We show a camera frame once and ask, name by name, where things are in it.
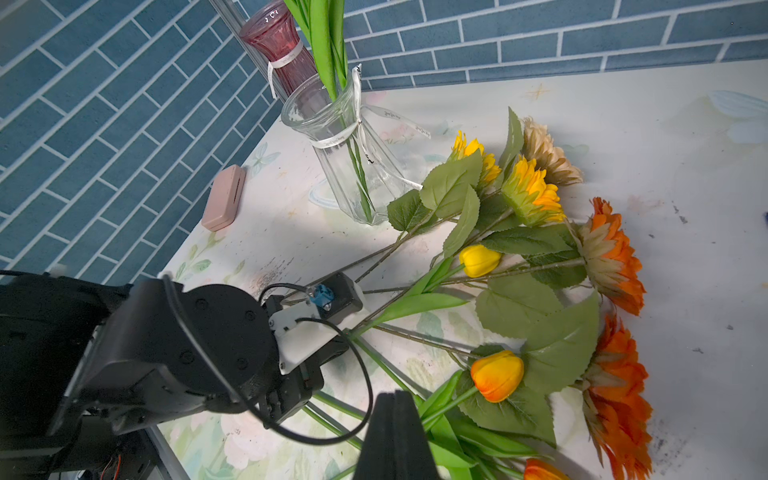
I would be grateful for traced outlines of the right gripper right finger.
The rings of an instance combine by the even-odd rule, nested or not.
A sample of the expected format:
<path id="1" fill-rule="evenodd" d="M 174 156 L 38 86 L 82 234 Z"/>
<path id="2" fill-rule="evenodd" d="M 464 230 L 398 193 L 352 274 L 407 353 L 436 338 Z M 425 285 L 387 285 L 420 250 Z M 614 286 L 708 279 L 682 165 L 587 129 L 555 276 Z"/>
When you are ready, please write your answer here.
<path id="1" fill-rule="evenodd" d="M 405 391 L 395 392 L 395 478 L 439 479 L 413 397 Z"/>

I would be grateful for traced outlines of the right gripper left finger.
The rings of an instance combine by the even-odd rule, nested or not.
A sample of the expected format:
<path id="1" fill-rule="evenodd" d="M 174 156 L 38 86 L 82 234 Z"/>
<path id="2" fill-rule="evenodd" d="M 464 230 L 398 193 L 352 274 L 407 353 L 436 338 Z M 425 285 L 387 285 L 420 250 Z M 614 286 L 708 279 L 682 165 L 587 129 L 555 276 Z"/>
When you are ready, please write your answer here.
<path id="1" fill-rule="evenodd" d="M 377 396 L 354 470 L 354 480 L 393 480 L 396 477 L 393 420 L 395 400 L 395 392 Z"/>

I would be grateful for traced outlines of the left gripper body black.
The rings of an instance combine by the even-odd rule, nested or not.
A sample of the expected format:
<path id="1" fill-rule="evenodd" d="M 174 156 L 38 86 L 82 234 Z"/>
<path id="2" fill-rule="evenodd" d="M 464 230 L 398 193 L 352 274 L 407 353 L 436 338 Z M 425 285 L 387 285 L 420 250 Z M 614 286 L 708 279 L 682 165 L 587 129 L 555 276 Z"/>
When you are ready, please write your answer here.
<path id="1" fill-rule="evenodd" d="M 318 323 L 317 321 L 307 319 L 307 322 Z M 348 350 L 348 344 L 336 333 L 333 339 L 295 370 L 287 375 L 283 375 L 280 371 L 278 386 L 259 398 L 259 407 L 264 410 L 271 422 L 282 423 L 302 409 L 312 396 L 324 387 L 322 365 Z"/>

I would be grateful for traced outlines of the red orange tulip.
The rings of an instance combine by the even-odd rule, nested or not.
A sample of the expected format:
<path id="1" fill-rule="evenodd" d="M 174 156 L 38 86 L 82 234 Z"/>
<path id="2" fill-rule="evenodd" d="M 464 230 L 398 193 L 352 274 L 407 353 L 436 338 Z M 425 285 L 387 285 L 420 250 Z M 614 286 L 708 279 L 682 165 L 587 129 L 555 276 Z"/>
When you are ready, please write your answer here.
<path id="1" fill-rule="evenodd" d="M 374 411 L 374 402 L 369 401 L 362 412 L 346 403 L 318 393 L 315 397 L 327 406 L 353 417 L 360 424 L 350 432 L 331 422 L 330 418 L 309 402 L 304 411 L 357 450 L 363 448 L 363 441 L 357 434 L 363 430 Z M 544 461 L 528 445 L 507 438 L 501 434 L 474 426 L 468 420 L 442 416 L 430 424 L 427 431 L 430 448 L 437 464 L 447 469 L 453 479 L 565 479 L 562 471 Z"/>

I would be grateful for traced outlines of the orange yellow tulip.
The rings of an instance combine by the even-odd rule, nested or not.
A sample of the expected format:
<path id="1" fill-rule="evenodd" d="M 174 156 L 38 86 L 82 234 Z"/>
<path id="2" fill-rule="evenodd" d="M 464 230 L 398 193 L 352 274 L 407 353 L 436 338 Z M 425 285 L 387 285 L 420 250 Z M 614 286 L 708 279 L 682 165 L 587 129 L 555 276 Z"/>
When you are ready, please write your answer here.
<path id="1" fill-rule="evenodd" d="M 344 2 L 343 1 L 304 1 L 306 32 L 310 40 L 316 69 L 332 103 L 339 101 L 348 85 L 348 64 L 344 44 Z M 370 199 L 367 180 L 356 137 L 361 121 L 358 109 L 352 106 L 352 119 L 341 118 L 343 131 L 341 144 L 349 153 L 352 168 L 360 193 L 361 207 L 367 222 L 373 220 L 373 205 Z"/>

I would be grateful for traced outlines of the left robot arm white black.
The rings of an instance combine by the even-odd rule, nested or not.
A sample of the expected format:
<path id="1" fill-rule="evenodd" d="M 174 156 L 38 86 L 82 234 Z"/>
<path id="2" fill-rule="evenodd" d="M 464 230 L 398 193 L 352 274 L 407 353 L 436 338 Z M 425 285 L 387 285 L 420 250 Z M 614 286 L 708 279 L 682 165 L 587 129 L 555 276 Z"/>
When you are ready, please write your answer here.
<path id="1" fill-rule="evenodd" d="M 1 475 L 115 466 L 129 435 L 201 412 L 257 408 L 268 425 L 323 386 L 321 366 L 364 306 L 334 273 L 294 305 L 226 284 L 107 286 L 8 272 L 1 287 Z"/>

